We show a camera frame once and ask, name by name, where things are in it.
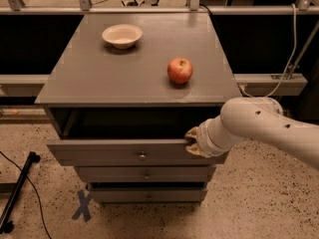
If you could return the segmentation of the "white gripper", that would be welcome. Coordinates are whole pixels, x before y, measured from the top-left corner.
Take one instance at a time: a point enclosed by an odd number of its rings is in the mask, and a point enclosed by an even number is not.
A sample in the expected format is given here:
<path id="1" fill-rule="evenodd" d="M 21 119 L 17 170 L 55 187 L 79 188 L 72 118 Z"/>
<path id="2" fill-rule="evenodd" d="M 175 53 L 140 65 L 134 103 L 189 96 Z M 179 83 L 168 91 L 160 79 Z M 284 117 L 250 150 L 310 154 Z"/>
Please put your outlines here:
<path id="1" fill-rule="evenodd" d="M 198 127 L 192 127 L 184 137 L 196 139 L 196 143 L 187 145 L 185 150 L 205 158 L 221 156 L 230 151 L 234 145 L 245 141 L 245 137 L 231 133 L 223 125 L 220 117 L 207 119 Z"/>

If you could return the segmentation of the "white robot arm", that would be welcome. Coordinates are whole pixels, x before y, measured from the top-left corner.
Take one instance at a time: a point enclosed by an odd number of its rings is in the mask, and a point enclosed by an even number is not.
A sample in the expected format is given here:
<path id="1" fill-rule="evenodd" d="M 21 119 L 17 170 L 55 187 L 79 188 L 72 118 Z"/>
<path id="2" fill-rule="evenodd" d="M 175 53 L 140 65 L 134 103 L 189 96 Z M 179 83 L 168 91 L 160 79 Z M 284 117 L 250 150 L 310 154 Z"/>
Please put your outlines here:
<path id="1" fill-rule="evenodd" d="M 286 117 L 271 98 L 231 99 L 219 116 L 193 127 L 185 138 L 192 140 L 186 151 L 204 157 L 221 156 L 251 138 L 319 169 L 319 126 Z"/>

